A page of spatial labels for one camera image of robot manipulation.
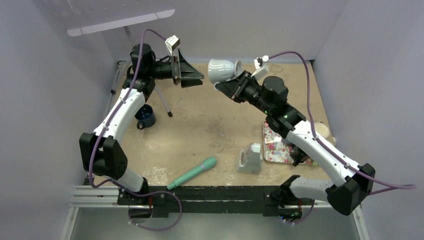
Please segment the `white footed mug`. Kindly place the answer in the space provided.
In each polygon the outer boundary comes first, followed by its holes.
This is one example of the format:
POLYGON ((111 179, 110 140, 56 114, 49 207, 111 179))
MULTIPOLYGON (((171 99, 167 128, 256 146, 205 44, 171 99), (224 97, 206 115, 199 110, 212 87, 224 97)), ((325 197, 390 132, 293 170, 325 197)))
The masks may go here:
POLYGON ((211 59, 207 66, 208 79, 216 91, 218 91, 216 88, 217 84, 233 80, 242 72, 241 60, 231 62, 223 59, 211 59))

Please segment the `dark blue mug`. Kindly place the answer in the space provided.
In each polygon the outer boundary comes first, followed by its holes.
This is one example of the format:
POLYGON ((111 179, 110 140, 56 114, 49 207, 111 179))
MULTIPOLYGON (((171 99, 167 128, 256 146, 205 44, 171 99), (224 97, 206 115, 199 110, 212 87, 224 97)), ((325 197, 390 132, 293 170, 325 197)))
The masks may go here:
POLYGON ((153 108, 148 104, 144 104, 136 112, 134 117, 137 120, 136 128, 138 130, 143 130, 145 128, 150 128, 154 126, 157 120, 153 108))

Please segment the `cream mug black handle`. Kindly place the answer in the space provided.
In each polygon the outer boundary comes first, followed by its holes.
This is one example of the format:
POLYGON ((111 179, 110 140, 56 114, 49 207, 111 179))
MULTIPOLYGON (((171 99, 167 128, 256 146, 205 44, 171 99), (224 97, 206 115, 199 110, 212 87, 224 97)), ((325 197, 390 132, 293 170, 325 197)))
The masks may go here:
POLYGON ((315 122, 314 128, 325 139, 328 139, 331 135, 330 128, 324 122, 315 122))

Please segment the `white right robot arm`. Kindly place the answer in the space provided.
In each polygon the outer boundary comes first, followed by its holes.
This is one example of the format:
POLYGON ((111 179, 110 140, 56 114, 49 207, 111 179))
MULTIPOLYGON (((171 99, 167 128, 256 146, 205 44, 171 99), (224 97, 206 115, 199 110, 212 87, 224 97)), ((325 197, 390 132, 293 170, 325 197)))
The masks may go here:
POLYGON ((262 84, 248 71, 228 80, 211 80, 215 90, 236 103, 248 102, 266 115, 272 131, 310 157, 329 176, 329 180, 307 179, 292 175, 271 199, 283 206, 298 199, 325 201, 338 213, 348 216, 370 195, 375 169, 361 165, 337 150, 313 129, 296 108, 288 103, 289 90, 282 78, 268 76, 262 84))

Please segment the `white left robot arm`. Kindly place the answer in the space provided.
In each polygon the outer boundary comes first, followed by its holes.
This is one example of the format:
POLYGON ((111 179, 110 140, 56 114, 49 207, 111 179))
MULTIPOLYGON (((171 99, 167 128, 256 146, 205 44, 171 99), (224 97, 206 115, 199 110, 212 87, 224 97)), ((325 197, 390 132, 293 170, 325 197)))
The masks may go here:
POLYGON ((97 128, 80 136, 79 147, 85 171, 126 188, 130 199, 142 205, 149 199, 149 191, 144 187, 146 179, 129 168, 121 139, 154 91, 156 80, 172 79, 182 88, 188 88, 202 85, 204 74, 194 68, 179 49, 169 60, 157 60, 149 44, 137 44, 130 57, 133 73, 127 73, 118 100, 97 128))

